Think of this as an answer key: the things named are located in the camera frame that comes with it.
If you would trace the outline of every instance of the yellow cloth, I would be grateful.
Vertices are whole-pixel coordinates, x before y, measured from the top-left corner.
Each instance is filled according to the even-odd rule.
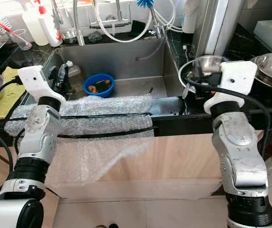
[[[5,78],[5,83],[11,81],[17,75],[18,70],[12,69],[9,66],[6,67],[6,69],[2,73],[2,76]],[[6,118],[16,101],[25,92],[25,87],[23,85],[18,85],[14,83],[6,86],[3,90],[4,95],[0,99],[0,119]]]

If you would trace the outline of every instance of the red cap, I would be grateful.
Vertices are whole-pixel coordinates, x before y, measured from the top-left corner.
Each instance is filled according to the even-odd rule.
[[[45,14],[47,11],[44,6],[39,6],[39,12],[40,14]]]

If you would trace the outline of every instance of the glass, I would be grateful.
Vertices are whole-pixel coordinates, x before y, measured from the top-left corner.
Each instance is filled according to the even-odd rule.
[[[17,43],[19,48],[22,51],[26,51],[32,48],[31,43],[29,43],[26,39],[26,30],[25,29],[18,29],[9,33],[10,39]]]

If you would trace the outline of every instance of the floor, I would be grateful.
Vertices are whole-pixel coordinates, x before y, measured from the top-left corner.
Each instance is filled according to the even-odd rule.
[[[225,198],[60,203],[53,228],[226,227]]]

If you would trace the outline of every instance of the sink basin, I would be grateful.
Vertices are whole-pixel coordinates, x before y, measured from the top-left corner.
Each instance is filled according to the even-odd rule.
[[[114,77],[115,88],[111,97],[139,96],[149,92],[153,98],[182,94],[169,44],[162,40],[150,38],[132,43],[59,47],[53,51],[44,73],[48,75],[52,66],[60,66],[68,60],[78,65],[82,72],[70,78],[76,91],[70,100],[86,96],[83,83],[97,73]]]

